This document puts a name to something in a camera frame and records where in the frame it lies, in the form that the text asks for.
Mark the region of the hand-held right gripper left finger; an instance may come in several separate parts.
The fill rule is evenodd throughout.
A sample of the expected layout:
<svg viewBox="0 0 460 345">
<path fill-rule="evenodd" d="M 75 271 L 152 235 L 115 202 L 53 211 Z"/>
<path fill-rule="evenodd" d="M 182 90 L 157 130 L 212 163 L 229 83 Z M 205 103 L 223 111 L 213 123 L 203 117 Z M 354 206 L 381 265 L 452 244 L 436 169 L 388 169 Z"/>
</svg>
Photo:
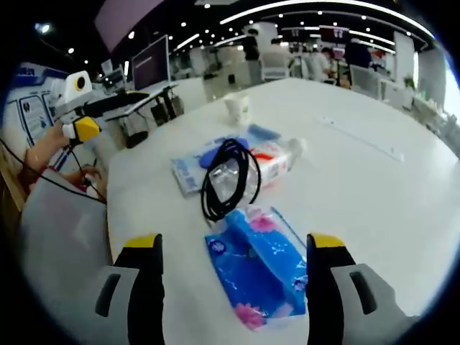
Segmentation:
<svg viewBox="0 0 460 345">
<path fill-rule="evenodd" d="M 96 315 L 121 321 L 116 329 L 128 344 L 164 344 L 162 235 L 127 240 L 108 269 L 95 301 Z"/>
</svg>

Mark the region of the person's left hand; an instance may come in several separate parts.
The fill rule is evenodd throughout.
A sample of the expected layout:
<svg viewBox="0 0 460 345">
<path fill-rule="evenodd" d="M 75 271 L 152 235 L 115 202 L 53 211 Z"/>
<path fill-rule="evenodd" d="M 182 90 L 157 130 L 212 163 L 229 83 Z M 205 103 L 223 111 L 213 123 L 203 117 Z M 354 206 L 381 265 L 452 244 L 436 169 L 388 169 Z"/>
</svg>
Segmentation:
<svg viewBox="0 0 460 345">
<path fill-rule="evenodd" d="M 50 160 L 62 148 L 69 145 L 70 139 L 63 132 L 63 124 L 58 121 L 50 127 L 45 136 L 36 141 L 36 157 L 41 160 Z"/>
</svg>

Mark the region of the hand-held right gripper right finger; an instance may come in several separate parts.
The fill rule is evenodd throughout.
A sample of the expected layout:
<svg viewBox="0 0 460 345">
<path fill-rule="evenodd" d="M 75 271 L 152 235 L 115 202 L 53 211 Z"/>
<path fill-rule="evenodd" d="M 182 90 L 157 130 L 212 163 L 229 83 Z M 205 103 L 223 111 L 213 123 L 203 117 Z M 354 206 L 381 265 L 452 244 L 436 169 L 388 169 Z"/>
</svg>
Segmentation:
<svg viewBox="0 0 460 345">
<path fill-rule="evenodd" d="M 419 321 L 396 303 L 395 290 L 357 264 L 339 238 L 309 234 L 306 243 L 309 344 L 396 344 Z"/>
</svg>

